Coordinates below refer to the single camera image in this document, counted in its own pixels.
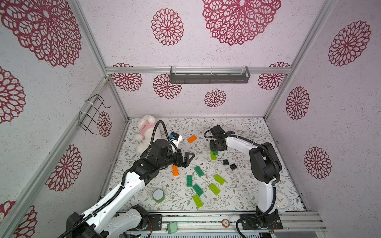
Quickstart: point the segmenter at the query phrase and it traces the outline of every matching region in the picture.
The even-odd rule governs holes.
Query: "red mandala pattern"
[[[174,45],[181,40],[184,32],[181,17],[172,9],[160,9],[151,21],[155,38],[163,45]]]
[[[285,62],[276,62],[270,65],[270,67],[289,67],[290,65]],[[282,73],[263,73],[259,76],[258,85],[266,90],[272,90],[279,87],[280,82],[284,78]]]
[[[287,97],[286,111],[293,120],[304,117],[309,107],[309,94],[302,87],[294,88]]]
[[[0,67],[0,124],[18,117],[25,104],[24,88],[19,80]]]
[[[367,47],[371,31],[364,21],[352,22],[344,27],[331,43],[328,57],[331,64],[343,66],[354,61]]]
[[[242,45],[263,33],[280,0],[203,0],[206,28],[220,43]]]
[[[47,185],[50,190],[64,191],[74,184],[81,172],[81,167],[81,153],[77,147],[69,145],[69,148],[54,168],[54,171],[50,174],[45,185]]]
[[[219,89],[209,91],[204,98],[205,104],[209,107],[219,107],[225,102],[225,100],[225,92]]]
[[[0,224],[3,221],[4,217],[8,214],[9,210],[14,205],[15,201],[6,201],[0,205]]]
[[[114,67],[132,67],[129,64],[116,64]],[[111,75],[112,81],[115,85],[126,91],[138,90],[143,82],[141,74],[139,73],[115,73]]]
[[[37,212],[34,209],[34,206],[31,206],[28,210],[28,213],[25,214],[20,225],[17,227],[14,232],[13,238],[31,238],[35,233],[35,228],[37,225]]]
[[[96,121],[96,127],[102,137],[108,137],[111,132],[111,117],[107,112],[101,112]]]
[[[304,165],[308,173],[317,179],[326,178],[332,167],[328,154],[319,147],[312,147],[307,150],[304,155]]]
[[[66,67],[79,58],[81,34],[66,0],[0,0],[0,15],[37,59]]]
[[[162,98],[174,98],[180,95],[182,86],[181,84],[171,84],[169,74],[160,74],[154,79],[154,91]]]

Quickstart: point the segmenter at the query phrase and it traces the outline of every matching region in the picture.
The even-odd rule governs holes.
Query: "orange lego brick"
[[[192,142],[194,142],[196,139],[197,139],[197,137],[196,137],[195,135],[192,135],[192,136],[188,139],[188,142],[189,142],[189,143],[192,143]]]
[[[172,166],[172,170],[173,170],[173,176],[178,176],[179,175],[179,170],[177,169],[177,166]]]

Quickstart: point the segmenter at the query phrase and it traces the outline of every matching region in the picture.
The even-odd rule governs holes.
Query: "lime green lego brick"
[[[192,186],[192,175],[188,175],[187,176],[187,187],[191,187]]]
[[[178,231],[176,222],[169,223],[167,225],[167,228],[168,228],[168,234],[172,234]]]
[[[211,151],[210,152],[210,157],[212,158],[212,160],[217,160],[217,157],[215,154],[213,154],[213,152]]]
[[[221,184],[221,185],[223,185],[226,181],[225,181],[225,179],[223,179],[220,175],[218,175],[218,174],[216,174],[216,176],[215,176],[215,180],[219,183],[219,184]]]
[[[201,199],[198,195],[193,196],[193,201],[196,203],[197,208],[202,207],[204,204],[202,204]]]
[[[210,188],[210,190],[212,190],[212,192],[213,192],[216,196],[221,192],[221,190],[219,190],[219,189],[217,188],[217,186],[214,185],[214,184],[209,185],[209,188]]]
[[[198,184],[195,184],[195,185],[193,186],[193,189],[196,191],[196,193],[197,193],[199,196],[201,196],[201,195],[204,193],[204,191],[200,188],[200,186],[199,186]]]
[[[194,171],[196,171],[196,173],[198,174],[199,177],[201,177],[201,176],[204,175],[204,172],[202,172],[202,170],[200,169],[199,166],[197,166],[196,168],[194,168]]]

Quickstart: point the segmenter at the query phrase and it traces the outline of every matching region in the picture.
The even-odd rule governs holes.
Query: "stuffed animal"
[[[143,153],[146,150],[146,148],[149,146],[155,124],[156,124],[155,118],[151,115],[145,115],[138,122],[138,128],[140,129],[140,133],[135,135],[135,140],[143,141],[137,147],[137,151],[140,154]],[[159,128],[156,129],[154,141],[157,139],[161,139]]]

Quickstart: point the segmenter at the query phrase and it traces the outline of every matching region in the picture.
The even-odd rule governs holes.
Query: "green tape roll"
[[[163,190],[156,189],[154,193],[152,194],[152,197],[154,198],[155,202],[161,203],[162,201],[164,201],[165,195]]]

